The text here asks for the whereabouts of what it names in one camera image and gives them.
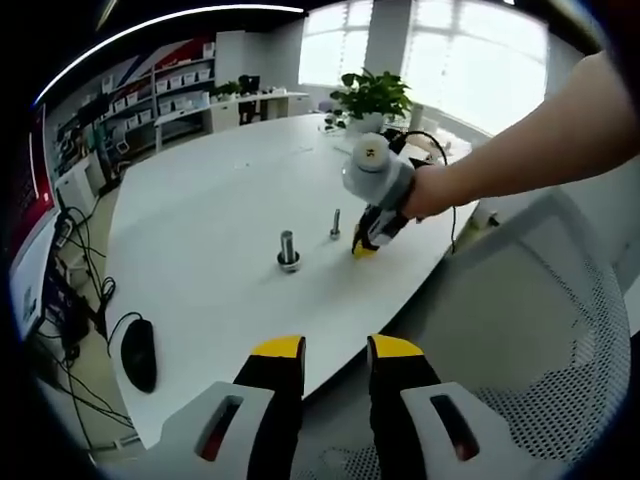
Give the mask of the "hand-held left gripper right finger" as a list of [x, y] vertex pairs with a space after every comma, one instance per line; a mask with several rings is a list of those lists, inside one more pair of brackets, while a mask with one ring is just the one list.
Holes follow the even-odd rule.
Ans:
[[423, 351], [367, 338], [370, 424], [383, 479], [513, 479], [506, 421], [461, 385], [441, 383]]

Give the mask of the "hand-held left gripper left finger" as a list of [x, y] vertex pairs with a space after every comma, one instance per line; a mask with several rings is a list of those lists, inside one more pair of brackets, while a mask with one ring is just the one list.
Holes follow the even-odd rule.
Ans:
[[306, 339], [268, 340], [234, 381], [173, 414], [153, 447], [155, 479], [287, 479], [302, 422]]

